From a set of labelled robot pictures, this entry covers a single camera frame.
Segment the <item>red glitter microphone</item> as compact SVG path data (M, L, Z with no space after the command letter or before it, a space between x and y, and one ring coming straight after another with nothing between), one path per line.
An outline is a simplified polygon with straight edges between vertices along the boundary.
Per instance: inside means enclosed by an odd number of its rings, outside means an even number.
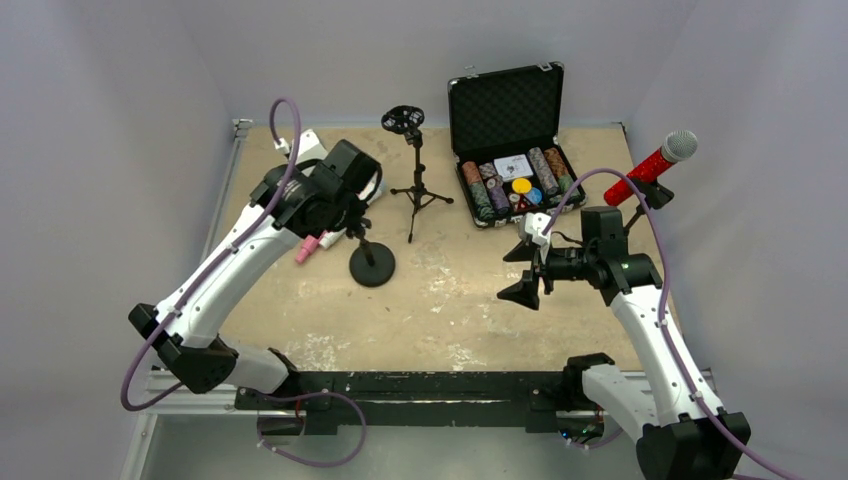
M697 136L689 130L677 130L668 134L662 145L645 160L635 166L626 176L635 183L656 181L674 165L690 159L699 146ZM619 180L603 195L607 205L616 207L633 195L624 180Z

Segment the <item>white microphone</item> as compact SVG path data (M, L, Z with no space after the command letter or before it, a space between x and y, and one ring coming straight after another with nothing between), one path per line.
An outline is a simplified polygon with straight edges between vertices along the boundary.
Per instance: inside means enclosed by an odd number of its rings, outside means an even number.
M341 231L325 231L319 238L319 246L322 249L328 250L335 245L340 239L344 238L346 233Z

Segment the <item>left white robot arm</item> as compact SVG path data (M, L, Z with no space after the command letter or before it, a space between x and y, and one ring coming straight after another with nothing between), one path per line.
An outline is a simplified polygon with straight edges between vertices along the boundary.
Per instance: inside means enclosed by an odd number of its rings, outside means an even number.
M368 226L360 192L380 163L340 140L303 173L294 162L270 169L250 194L235 225L172 294L140 303L130 323L162 366L195 394L221 384L277 392L294 371L278 351L225 342L219 331L234 307L283 255L309 236Z

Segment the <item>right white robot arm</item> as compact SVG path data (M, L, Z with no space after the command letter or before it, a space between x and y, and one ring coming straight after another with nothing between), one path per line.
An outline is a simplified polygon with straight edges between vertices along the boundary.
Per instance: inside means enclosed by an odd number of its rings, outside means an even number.
M536 310L540 289L557 281L585 281L598 290L624 327L650 386L643 393L608 361L578 369L573 388L599 405L634 442L647 479L728 479L751 429L741 412L728 412L687 352L665 300L651 258L632 254L621 212L615 207L581 211L577 247L555 248L550 216L529 213L519 222L519 243L504 259L527 261L520 281L498 298Z

